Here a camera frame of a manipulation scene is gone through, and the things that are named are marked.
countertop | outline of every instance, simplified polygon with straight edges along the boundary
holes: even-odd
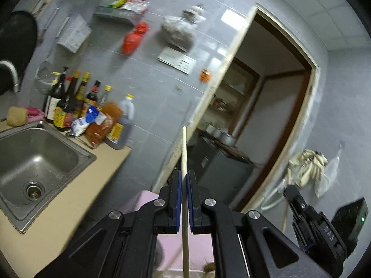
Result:
[[[8,129],[0,123],[0,131]],[[77,140],[72,140],[86,148]],[[0,211],[0,250],[19,278],[34,277],[68,244],[100,191],[127,158],[131,148],[114,150],[102,143],[91,152],[97,159],[71,181],[20,234]]]

soy sauce bottle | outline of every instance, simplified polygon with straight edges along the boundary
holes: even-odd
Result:
[[[75,108],[75,119],[80,117],[82,107],[84,105],[84,95],[85,95],[85,90],[86,90],[86,84],[88,83],[90,77],[89,72],[85,72],[81,84],[76,92],[76,108]]]
[[[66,94],[55,107],[53,124],[60,132],[69,130],[74,120],[76,108],[75,88],[77,81],[79,80],[79,76],[80,71],[75,70]]]
[[[86,96],[84,100],[84,104],[82,106],[80,117],[85,116],[89,106],[96,106],[96,102],[98,101],[97,93],[98,93],[100,85],[101,85],[101,82],[96,80],[91,92]]]
[[[66,72],[68,69],[68,67],[64,67],[63,73],[59,77],[58,82],[51,87],[50,92],[48,93],[45,107],[45,120],[49,123],[53,123],[55,107],[66,93],[64,80],[66,79]]]

black frying pan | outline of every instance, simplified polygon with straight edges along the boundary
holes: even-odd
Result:
[[[0,28],[0,60],[8,60],[15,66],[19,81],[31,60],[38,40],[38,25],[27,11],[14,11]],[[0,95],[13,88],[13,80],[7,68],[0,67]]]

cooking pot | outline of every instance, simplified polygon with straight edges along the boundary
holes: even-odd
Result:
[[[220,136],[221,136],[221,131],[220,129],[217,129],[215,128],[215,130],[213,131],[213,136],[218,139]]]
[[[209,123],[207,125],[207,127],[205,128],[205,132],[207,132],[209,135],[213,135],[213,132],[216,130],[216,127],[213,126],[211,123]]]
[[[233,146],[234,143],[236,142],[236,138],[234,138],[231,134],[223,133],[219,137],[219,142],[227,146]]]

orange bag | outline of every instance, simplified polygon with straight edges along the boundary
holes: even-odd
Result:
[[[127,34],[122,42],[122,53],[131,54],[142,42],[143,35],[149,30],[148,24],[139,22],[137,28]]]
[[[111,131],[112,127],[124,115],[124,112],[114,102],[107,102],[101,109],[101,112],[106,115],[106,119],[98,125],[93,122],[88,126],[85,132],[85,137],[88,141],[97,148],[102,143],[103,139]]]

